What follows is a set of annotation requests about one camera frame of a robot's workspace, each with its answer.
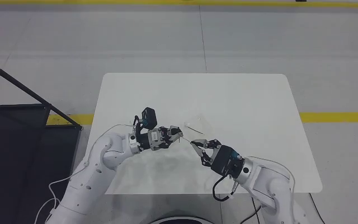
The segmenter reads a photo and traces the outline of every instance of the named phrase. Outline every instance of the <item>white tabletop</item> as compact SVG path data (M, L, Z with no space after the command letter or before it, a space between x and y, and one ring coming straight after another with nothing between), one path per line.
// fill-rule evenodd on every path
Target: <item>white tabletop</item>
M198 116L208 138L217 138L242 156L286 165L296 192L320 192L318 175L287 78L282 74L108 73L103 77L87 152L105 130L130 124L145 107L156 110L158 126L184 127ZM115 132L131 132L116 127ZM106 194L211 194L220 178L201 165L185 140L167 150L146 150L118 167ZM225 179L217 193L231 191ZM238 193L246 192L239 188Z

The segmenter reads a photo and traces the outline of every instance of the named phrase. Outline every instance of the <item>concrete floor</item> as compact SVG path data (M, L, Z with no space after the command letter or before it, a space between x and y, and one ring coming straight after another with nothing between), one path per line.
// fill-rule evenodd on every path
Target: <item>concrete floor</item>
M358 111L357 12L2 6L0 67L67 114L94 113L107 72L283 73L300 112ZM0 81L0 104L32 102ZM313 194L322 217L326 223L358 223L358 124L304 128L323 183L322 192ZM90 129L82 132L77 161ZM296 199L311 223L319 223L308 194L296 194ZM190 214L226 224L239 223L252 211L248 194L221 204L210 195L106 195L88 223L142 224Z

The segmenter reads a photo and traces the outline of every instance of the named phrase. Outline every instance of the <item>yellow floor line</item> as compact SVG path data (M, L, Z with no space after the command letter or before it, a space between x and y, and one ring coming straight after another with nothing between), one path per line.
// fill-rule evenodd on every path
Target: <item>yellow floor line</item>
M354 123L358 122L358 112L323 112L323 113L300 113L302 123ZM71 114L69 115L75 122L80 125L92 125L93 114ZM51 114L47 125L63 125L70 122L63 119L60 115Z
M358 8L355 2L266 2L235 0L0 0L0 4L163 4L207 6L344 7Z

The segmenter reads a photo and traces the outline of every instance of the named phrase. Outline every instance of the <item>round base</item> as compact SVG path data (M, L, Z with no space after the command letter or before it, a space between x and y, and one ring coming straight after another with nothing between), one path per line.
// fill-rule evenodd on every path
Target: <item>round base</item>
M202 218L194 217L170 217L152 222L151 224L213 224Z

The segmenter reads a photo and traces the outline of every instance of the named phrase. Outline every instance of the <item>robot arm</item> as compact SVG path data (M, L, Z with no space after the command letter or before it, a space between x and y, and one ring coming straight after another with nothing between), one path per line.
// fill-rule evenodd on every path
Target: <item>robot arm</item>
M290 174L287 170L243 158L234 149L221 145L216 139L197 139L192 141L191 145L204 166L210 167L223 177L229 175L233 178L235 182L231 194L240 185L261 202L261 213L266 224L308 223L301 206L293 201ZM211 157L206 154L206 148L213 149Z
M146 108L142 117L132 133L107 133L94 143L91 152L73 172L77 174L70 178L65 195L60 205L51 211L47 224L82 223L93 204L107 191L124 160L149 148L153 151L168 148L182 136L179 127L154 128L157 120L151 108ZM149 131L141 134L143 128Z

